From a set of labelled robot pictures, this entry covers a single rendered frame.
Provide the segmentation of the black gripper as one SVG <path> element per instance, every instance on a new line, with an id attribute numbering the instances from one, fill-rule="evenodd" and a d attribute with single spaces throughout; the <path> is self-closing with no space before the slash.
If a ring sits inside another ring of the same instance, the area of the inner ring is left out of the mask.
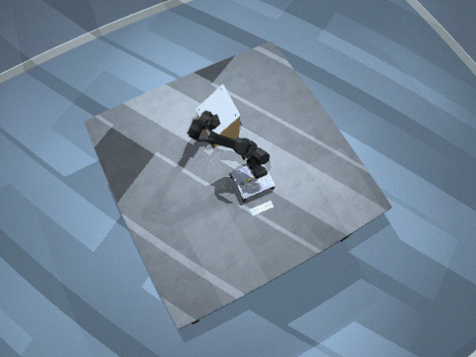
<path id="1" fill-rule="evenodd" d="M 250 159 L 248 158 L 246 164 L 257 179 L 268 175 L 268 171 L 263 166 L 261 166 L 260 163 L 253 157 L 251 157 Z"/>

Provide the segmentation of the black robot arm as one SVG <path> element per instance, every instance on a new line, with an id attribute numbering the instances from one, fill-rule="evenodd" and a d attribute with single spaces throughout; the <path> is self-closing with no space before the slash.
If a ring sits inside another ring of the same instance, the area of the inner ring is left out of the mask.
<path id="1" fill-rule="evenodd" d="M 258 148 L 257 144 L 247 138 L 228 138 L 214 132 L 212 129 L 220 125 L 220 121 L 217 113 L 214 115 L 211 112 L 204 111 L 199 119 L 193 119 L 190 127 L 187 131 L 188 136 L 197 142 L 208 142 L 212 145 L 220 145 L 230 149 L 234 149 L 236 153 L 246 157 L 253 157 L 260 165 L 266 164 L 269 161 L 270 155 L 261 148 Z M 209 130 L 207 139 L 200 140 L 199 135 L 202 129 Z M 247 153 L 247 155 L 245 155 Z"/>

